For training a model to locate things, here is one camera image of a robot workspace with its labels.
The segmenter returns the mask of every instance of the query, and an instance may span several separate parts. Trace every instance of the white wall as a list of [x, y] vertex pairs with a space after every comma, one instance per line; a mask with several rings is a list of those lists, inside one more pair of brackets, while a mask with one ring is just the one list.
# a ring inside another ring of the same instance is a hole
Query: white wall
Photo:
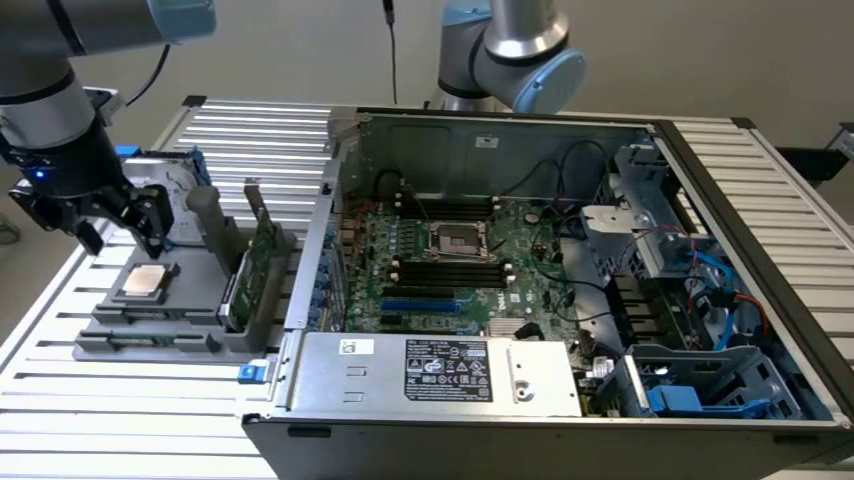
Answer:
[[[558, 0], [590, 72], [572, 110], [748, 116], [779, 145], [820, 145], [854, 120], [854, 2]], [[443, 1], [397, 0], [401, 101], [435, 88]], [[384, 103], [388, 38], [379, 0], [219, 0], [211, 39], [173, 51], [160, 83], [119, 118], [148, 144], [187, 94]], [[157, 51], [77, 61], [89, 84], [131, 94]]]

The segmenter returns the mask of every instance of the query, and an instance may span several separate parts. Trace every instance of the black connector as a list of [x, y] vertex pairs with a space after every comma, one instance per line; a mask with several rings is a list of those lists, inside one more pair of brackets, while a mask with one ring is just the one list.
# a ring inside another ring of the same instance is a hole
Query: black connector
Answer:
[[522, 328], [516, 330], [516, 333], [512, 334], [516, 337], [516, 340], [524, 340], [526, 338], [536, 337], [540, 340], [546, 340], [546, 334], [543, 333], [543, 329], [539, 328], [539, 325], [534, 322], [526, 323], [522, 325]]

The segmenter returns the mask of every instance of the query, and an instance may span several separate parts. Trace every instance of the black cable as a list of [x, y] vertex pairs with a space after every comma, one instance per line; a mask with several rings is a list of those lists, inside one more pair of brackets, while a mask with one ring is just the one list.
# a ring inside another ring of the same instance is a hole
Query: black cable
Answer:
[[391, 98], [397, 105], [397, 39], [393, 25], [388, 25], [388, 34], [391, 35]]
[[383, 177], [393, 173], [400, 180], [403, 180], [403, 172], [399, 168], [383, 168], [379, 172], [376, 172], [376, 176], [373, 177], [373, 188], [371, 190], [371, 198], [373, 200], [379, 200], [379, 182], [383, 180]]
[[531, 179], [531, 177], [534, 176], [534, 174], [535, 174], [535, 173], [536, 173], [536, 171], [539, 170], [539, 167], [542, 167], [542, 166], [543, 166], [543, 164], [546, 164], [546, 163], [551, 163], [552, 165], [555, 165], [555, 166], [556, 166], [555, 162], [554, 162], [551, 159], [548, 159], [548, 158], [547, 158], [547, 159], [544, 159], [544, 160], [540, 160], [540, 161], [538, 162], [538, 164], [536, 164], [536, 165], [534, 165], [534, 168], [531, 169], [531, 171], [528, 172], [528, 174], [524, 176], [524, 178], [523, 178], [522, 180], [519, 180], [519, 181], [516, 182], [516, 184], [515, 184], [512, 187], [510, 187], [510, 188], [508, 188], [503, 193], [500, 193], [500, 196], [502, 196], [502, 197], [504, 197], [504, 196], [510, 195], [512, 192], [515, 192], [515, 191], [516, 191], [516, 189], [518, 189], [522, 185], [524, 185], [524, 182], [527, 182], [527, 181]]
[[[591, 145], [596, 147], [596, 150], [599, 150], [599, 153], [602, 154], [602, 161], [604, 162], [604, 179], [606, 179], [604, 181], [607, 185], [607, 179], [611, 177], [611, 160], [608, 158], [607, 152], [604, 151], [604, 147], [595, 140], [580, 140], [575, 142], [570, 146], [570, 148], [567, 148], [566, 152], [563, 153], [563, 157], [560, 158], [560, 163], [558, 164], [558, 189], [566, 188], [566, 184], [563, 181], [563, 169], [566, 168], [566, 162], [570, 159], [570, 155], [572, 155], [572, 152], [575, 151], [575, 149], [582, 145]], [[566, 192], [558, 191], [558, 195], [563, 195], [564, 193]]]
[[169, 52], [172, 51], [172, 45], [167, 45], [163, 47], [163, 52], [160, 53], [160, 60], [157, 60], [157, 66], [155, 67], [155, 71], [143, 85], [143, 88], [139, 89], [136, 95], [131, 97], [131, 100], [124, 104], [125, 107], [129, 107], [136, 103], [136, 101], [145, 95], [148, 89], [153, 86], [157, 78], [160, 77], [160, 72], [163, 72], [163, 67], [165, 66], [165, 61], [169, 59]]
[[543, 271], [539, 262], [536, 261], [536, 257], [534, 256], [534, 245], [536, 245], [536, 240], [539, 238], [540, 233], [543, 233], [543, 229], [546, 228], [546, 225], [548, 225], [547, 223], [540, 225], [540, 227], [536, 229], [536, 233], [534, 234], [534, 238], [531, 239], [531, 260], [534, 261], [534, 268], [536, 269], [538, 273], [546, 277], [548, 280], [551, 280], [552, 282], [558, 282], [562, 283], [563, 285], [587, 285], [588, 287], [595, 288], [596, 290], [599, 290], [602, 293], [607, 293], [604, 291], [604, 288], [600, 285], [596, 285], [592, 282], [586, 282], [583, 280], [567, 280], [564, 278], [559, 278], [555, 277], [554, 275], [550, 275], [546, 271]]
[[564, 322], [567, 322], [567, 323], [583, 323], [583, 322], [588, 322], [588, 321], [591, 321], [591, 320], [595, 320], [596, 318], [604, 317], [604, 316], [607, 316], [607, 315], [612, 315], [612, 313], [611, 313], [611, 312], [602, 312], [602, 313], [595, 314], [595, 315], [594, 315], [594, 316], [591, 316], [591, 317], [587, 317], [587, 318], [579, 318], [579, 319], [572, 320], [571, 318], [566, 318], [566, 317], [560, 314], [560, 312], [558, 312], [558, 310], [556, 310], [556, 309], [555, 309], [551, 313], [554, 313], [554, 314], [558, 316], [558, 318], [559, 318], [560, 320], [563, 320]]
[[383, 0], [383, 11], [385, 12], [385, 25], [388, 25], [388, 36], [391, 37], [391, 94], [395, 105], [397, 105], [397, 38], [395, 36], [393, 0]]

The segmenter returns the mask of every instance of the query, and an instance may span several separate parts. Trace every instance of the cpu socket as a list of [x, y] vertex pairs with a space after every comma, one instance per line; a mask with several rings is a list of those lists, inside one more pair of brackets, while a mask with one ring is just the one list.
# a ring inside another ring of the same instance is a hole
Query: cpu socket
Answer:
[[429, 253], [443, 260], [488, 260], [486, 224], [432, 222], [429, 231]]

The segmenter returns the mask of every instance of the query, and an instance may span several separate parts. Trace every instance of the slotted metal surface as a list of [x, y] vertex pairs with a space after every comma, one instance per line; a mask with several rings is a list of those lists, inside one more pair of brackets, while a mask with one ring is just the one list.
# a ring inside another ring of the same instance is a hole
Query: slotted metal surface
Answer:
[[[272, 216], [301, 239], [329, 158], [328, 112], [315, 106], [208, 101], [179, 115], [157, 147], [203, 149], [225, 213], [245, 225], [252, 214], [243, 179], [261, 178]], [[854, 284], [843, 242], [820, 228], [812, 208], [747, 132], [727, 120], [683, 119], [678, 127], [819, 322], [854, 358], [847, 338], [854, 305], [828, 293]], [[794, 214], [796, 226], [788, 223]], [[273, 478], [235, 415], [247, 399], [265, 396], [267, 387], [239, 385], [237, 366], [73, 361], [73, 338], [132, 251], [127, 233], [107, 227], [104, 234], [103, 254], [92, 259], [75, 252], [0, 348], [0, 477]], [[283, 300], [279, 315], [284, 312]], [[269, 345], [279, 344], [280, 335], [279, 325]], [[783, 472], [779, 478], [826, 474]]]
[[[854, 252], [850, 227], [771, 151], [758, 132], [676, 122], [800, 300], [854, 366]], [[690, 210], [684, 195], [683, 206]]]

